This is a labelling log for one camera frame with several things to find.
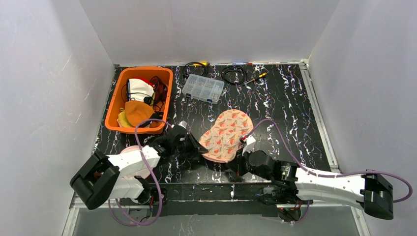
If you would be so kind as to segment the floral pink fabric pouch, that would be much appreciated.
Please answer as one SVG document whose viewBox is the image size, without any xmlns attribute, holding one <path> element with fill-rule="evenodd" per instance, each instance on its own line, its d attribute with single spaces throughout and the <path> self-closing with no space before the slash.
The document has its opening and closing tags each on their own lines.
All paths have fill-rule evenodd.
<svg viewBox="0 0 417 236">
<path fill-rule="evenodd" d="M 203 158 L 216 163 L 232 161 L 242 147 L 240 138 L 253 128 L 252 119 L 246 113 L 236 109 L 222 112 L 214 125 L 199 138 L 199 143 L 208 150 L 202 154 Z"/>
</svg>

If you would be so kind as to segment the white mesh laundry bag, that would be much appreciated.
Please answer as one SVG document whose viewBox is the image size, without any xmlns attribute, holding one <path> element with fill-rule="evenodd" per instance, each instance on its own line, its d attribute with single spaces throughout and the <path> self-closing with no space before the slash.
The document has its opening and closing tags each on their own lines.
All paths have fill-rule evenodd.
<svg viewBox="0 0 417 236">
<path fill-rule="evenodd" d="M 123 149 L 121 151 L 120 154 L 126 154 L 126 153 L 131 154 L 132 152 L 135 152 L 135 151 L 139 151 L 139 146 L 138 145 L 126 147 L 125 149 Z M 128 174 L 128 175 L 124 176 L 124 178 L 133 178 L 135 176 L 140 176 L 140 177 L 146 179 L 149 175 L 150 175 L 150 172 L 149 172 L 148 168 L 145 167 L 142 170 L 139 170 L 137 172 L 134 172 L 134 173 L 131 173 L 131 174 Z"/>
</svg>

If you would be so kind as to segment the orange bra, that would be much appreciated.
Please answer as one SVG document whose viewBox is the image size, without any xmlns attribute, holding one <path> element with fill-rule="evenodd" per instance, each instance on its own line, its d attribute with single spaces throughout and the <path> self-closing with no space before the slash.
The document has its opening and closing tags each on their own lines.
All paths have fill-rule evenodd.
<svg viewBox="0 0 417 236">
<path fill-rule="evenodd" d="M 154 109 L 142 101 L 128 101 L 125 104 L 125 113 L 127 120 L 133 126 L 139 128 L 153 128 L 159 125 L 156 121 L 147 121 L 148 119 L 162 119 L 163 113 L 156 112 Z"/>
</svg>

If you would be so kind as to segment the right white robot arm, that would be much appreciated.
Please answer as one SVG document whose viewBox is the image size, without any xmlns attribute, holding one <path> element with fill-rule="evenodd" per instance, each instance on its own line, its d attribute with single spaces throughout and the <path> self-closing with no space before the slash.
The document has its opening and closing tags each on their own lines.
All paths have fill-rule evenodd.
<svg viewBox="0 0 417 236">
<path fill-rule="evenodd" d="M 274 160 L 261 150 L 238 151 L 227 167 L 236 174 L 251 173 L 269 180 L 272 186 L 261 194 L 265 204 L 324 201 L 359 208 L 375 218 L 393 219 L 393 187 L 374 171 L 344 176 Z"/>
</svg>

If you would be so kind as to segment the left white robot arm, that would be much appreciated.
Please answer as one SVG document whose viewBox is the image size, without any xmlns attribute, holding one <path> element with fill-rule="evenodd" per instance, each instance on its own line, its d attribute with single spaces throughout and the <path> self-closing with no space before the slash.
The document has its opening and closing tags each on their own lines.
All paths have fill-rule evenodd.
<svg viewBox="0 0 417 236">
<path fill-rule="evenodd" d="M 70 186 L 88 209 L 96 209 L 110 199 L 137 201 L 156 194 L 158 178 L 146 179 L 161 162 L 176 158 L 190 159 L 208 150 L 181 125 L 150 144 L 134 147 L 116 155 L 97 151 L 70 180 Z"/>
</svg>

